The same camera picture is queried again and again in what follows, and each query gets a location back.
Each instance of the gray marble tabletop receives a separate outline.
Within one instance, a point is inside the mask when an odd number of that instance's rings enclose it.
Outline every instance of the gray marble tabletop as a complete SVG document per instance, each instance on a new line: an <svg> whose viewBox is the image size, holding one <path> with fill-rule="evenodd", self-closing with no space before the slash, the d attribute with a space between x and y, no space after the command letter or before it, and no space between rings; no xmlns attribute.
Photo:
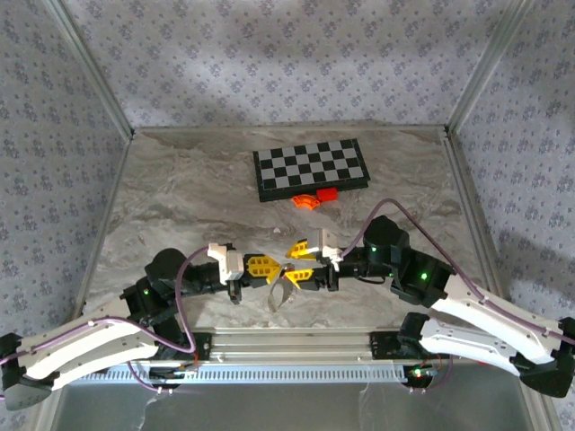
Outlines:
<svg viewBox="0 0 575 431"><path fill-rule="evenodd" d="M314 211L289 200L261 203L252 151L344 138L358 139L371 181L367 189L341 192ZM480 281L452 173L435 134L393 129L166 131L138 133L128 154L87 308L109 301L144 275L163 248L190 254L208 242L232 242L243 252L278 261L310 229L324 227L349 242L381 198L396 198ZM411 236L411 245L436 255L394 207L381 210ZM199 262L207 261L202 257ZM226 293L187 298L197 327L398 326L417 307L402 303L388 284L341 281L340 292L287 292L273 312L269 287L245 288L240 305ZM279 302L282 292L278 292Z"/></svg>

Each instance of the patterned wallpaper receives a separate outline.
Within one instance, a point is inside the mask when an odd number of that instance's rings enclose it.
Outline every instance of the patterned wallpaper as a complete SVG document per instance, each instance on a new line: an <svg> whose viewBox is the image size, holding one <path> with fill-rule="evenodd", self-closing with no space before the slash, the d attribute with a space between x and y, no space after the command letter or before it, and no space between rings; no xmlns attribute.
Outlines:
<svg viewBox="0 0 575 431"><path fill-rule="evenodd" d="M0 11L0 334L28 336L73 310L123 143L41 3Z"/></svg>
<svg viewBox="0 0 575 431"><path fill-rule="evenodd" d="M460 133L515 302L575 310L575 4L537 2ZM575 429L575 389L556 403Z"/></svg>
<svg viewBox="0 0 575 431"><path fill-rule="evenodd" d="M508 0L65 0L132 127L444 124Z"/></svg>

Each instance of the orange curved piece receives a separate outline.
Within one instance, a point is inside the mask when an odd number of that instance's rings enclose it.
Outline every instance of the orange curved piece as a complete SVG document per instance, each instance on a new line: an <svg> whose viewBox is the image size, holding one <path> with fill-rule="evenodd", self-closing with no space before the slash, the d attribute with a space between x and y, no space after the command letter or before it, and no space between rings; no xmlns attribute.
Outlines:
<svg viewBox="0 0 575 431"><path fill-rule="evenodd" d="M320 201L310 195L298 195L291 198L291 200L296 204L296 207L314 209L320 205Z"/></svg>

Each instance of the black and white checkerboard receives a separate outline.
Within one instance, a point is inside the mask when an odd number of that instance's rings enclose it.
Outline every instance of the black and white checkerboard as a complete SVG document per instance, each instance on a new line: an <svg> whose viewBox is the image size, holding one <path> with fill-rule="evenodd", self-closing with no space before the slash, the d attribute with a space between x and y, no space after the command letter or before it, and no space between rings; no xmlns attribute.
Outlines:
<svg viewBox="0 0 575 431"><path fill-rule="evenodd" d="M357 139L253 152L260 201L314 194L318 189L367 187Z"/></svg>

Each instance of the red block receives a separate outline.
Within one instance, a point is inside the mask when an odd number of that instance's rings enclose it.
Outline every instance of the red block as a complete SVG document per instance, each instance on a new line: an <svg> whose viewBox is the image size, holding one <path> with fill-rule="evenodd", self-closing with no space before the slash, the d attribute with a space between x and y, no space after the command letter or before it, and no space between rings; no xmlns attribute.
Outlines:
<svg viewBox="0 0 575 431"><path fill-rule="evenodd" d="M320 202L330 202L331 200L337 200L337 198L338 190L335 187L317 190L317 200Z"/></svg>

